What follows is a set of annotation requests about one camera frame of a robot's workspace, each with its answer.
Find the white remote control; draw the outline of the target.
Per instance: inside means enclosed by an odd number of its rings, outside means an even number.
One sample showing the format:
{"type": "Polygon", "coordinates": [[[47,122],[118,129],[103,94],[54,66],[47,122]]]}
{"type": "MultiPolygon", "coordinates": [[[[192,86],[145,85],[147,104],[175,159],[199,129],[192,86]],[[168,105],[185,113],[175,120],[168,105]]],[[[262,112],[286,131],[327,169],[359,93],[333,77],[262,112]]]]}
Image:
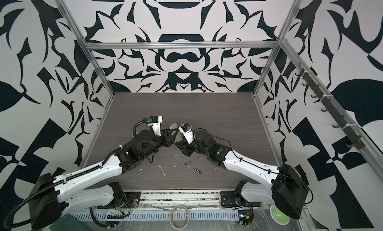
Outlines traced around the white remote control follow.
{"type": "Polygon", "coordinates": [[[170,126],[170,129],[171,129],[171,135],[172,135],[172,138],[174,140],[174,143],[179,143],[179,142],[182,142],[184,140],[183,135],[180,132],[177,123],[173,123],[170,126]]]}

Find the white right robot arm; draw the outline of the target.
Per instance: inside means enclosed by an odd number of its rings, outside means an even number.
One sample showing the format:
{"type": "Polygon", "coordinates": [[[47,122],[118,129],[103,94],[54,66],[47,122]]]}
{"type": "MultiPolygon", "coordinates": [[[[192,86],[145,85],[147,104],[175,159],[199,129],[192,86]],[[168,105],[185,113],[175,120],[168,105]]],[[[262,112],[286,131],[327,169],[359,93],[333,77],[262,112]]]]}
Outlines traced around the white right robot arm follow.
{"type": "Polygon", "coordinates": [[[244,182],[236,187],[239,196],[248,204],[253,202],[274,205],[286,216],[298,220],[310,189],[294,168],[287,164],[273,166],[250,159],[231,145],[225,146],[216,141],[206,129],[176,132],[175,145],[186,156],[193,153],[206,156],[214,166],[240,173],[263,186],[253,189],[253,185],[244,182]]]}

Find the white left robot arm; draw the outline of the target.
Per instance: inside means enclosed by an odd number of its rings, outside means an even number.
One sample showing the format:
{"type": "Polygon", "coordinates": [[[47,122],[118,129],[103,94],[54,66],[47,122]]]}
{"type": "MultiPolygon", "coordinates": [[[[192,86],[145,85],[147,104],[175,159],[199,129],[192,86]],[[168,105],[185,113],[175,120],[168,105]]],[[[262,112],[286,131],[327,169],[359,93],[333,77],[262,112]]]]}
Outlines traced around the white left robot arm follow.
{"type": "Polygon", "coordinates": [[[175,129],[143,130],[110,152],[103,161],[66,175],[53,177],[48,173],[40,176],[28,201],[32,229],[45,228],[76,210],[120,206],[125,194],[119,183],[112,182],[97,189],[91,189],[91,186],[120,176],[138,167],[145,159],[151,161],[160,148],[182,140],[175,129]]]}

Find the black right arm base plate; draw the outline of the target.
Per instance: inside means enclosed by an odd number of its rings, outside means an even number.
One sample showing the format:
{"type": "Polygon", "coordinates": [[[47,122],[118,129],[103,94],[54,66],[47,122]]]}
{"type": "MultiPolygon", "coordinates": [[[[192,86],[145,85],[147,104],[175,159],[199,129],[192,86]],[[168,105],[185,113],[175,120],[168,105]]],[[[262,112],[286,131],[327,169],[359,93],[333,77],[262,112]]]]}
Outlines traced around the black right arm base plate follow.
{"type": "Polygon", "coordinates": [[[220,205],[223,208],[240,208],[253,207],[254,204],[245,200],[239,193],[235,191],[221,191],[220,205]]]}

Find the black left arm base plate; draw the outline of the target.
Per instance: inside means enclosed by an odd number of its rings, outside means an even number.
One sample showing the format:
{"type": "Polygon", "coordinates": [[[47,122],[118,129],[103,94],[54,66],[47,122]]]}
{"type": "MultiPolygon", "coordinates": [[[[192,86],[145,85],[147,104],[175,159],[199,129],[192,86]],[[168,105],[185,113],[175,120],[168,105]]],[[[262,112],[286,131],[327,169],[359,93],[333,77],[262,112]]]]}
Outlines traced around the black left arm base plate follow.
{"type": "Polygon", "coordinates": [[[113,200],[105,206],[97,206],[98,209],[114,209],[120,207],[122,209],[132,208],[140,203],[140,192],[125,192],[113,198],[113,200]]]}

